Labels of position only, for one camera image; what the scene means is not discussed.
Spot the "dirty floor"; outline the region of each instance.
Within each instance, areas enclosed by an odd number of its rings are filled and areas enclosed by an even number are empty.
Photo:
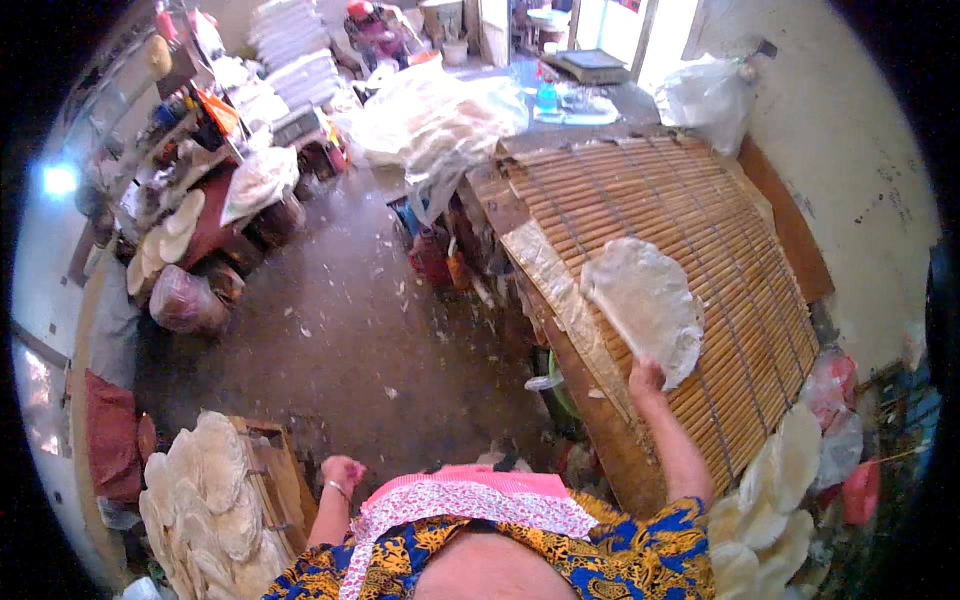
[[[353,171],[305,203],[306,231],[247,277],[219,341],[143,319],[138,402],[166,436],[201,408],[287,425],[299,456],[370,467],[358,499],[437,461],[471,462],[499,438],[546,470],[548,420],[523,389],[529,325],[418,281],[374,189]]]

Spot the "woman's left hand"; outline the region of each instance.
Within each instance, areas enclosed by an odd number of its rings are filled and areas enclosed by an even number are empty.
[[[367,468],[362,463],[342,454],[331,456],[320,465],[324,482],[336,482],[347,496],[353,496],[353,489],[363,480],[366,472]]]

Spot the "bamboo drying rack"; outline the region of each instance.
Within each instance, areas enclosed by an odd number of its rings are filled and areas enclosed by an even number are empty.
[[[704,452],[718,491],[725,490],[792,405],[819,351],[793,271],[757,210],[756,189],[702,143],[676,135],[513,155],[499,161],[499,172],[528,208],[540,245],[549,245],[534,252],[537,260],[558,257],[573,281],[604,244],[628,235],[656,244],[684,267],[704,304],[705,335],[697,368],[669,400]],[[522,258],[530,240],[508,238],[508,252],[561,316],[563,300],[552,282]],[[620,414],[633,421],[624,406],[632,354],[596,307],[589,312],[593,323],[581,325],[602,344],[573,335],[571,341]],[[606,361],[615,369],[597,367]],[[636,432],[645,435],[642,427]]]

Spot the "blue and yellow patterned shirt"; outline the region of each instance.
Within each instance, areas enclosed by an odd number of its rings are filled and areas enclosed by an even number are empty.
[[[641,521],[610,504],[570,492],[598,525],[588,540],[539,529],[456,516],[433,516],[397,526],[374,547],[361,598],[401,600],[412,596],[430,557],[468,525],[507,536],[543,557],[581,598],[600,600],[712,598],[703,503],[681,498]],[[321,544],[308,549],[276,578],[264,596],[336,598],[355,547]]]

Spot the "red hat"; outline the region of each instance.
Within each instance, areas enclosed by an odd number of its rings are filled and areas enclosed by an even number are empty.
[[[347,4],[347,14],[355,19],[362,19],[373,12],[373,4],[365,0],[350,0]]]

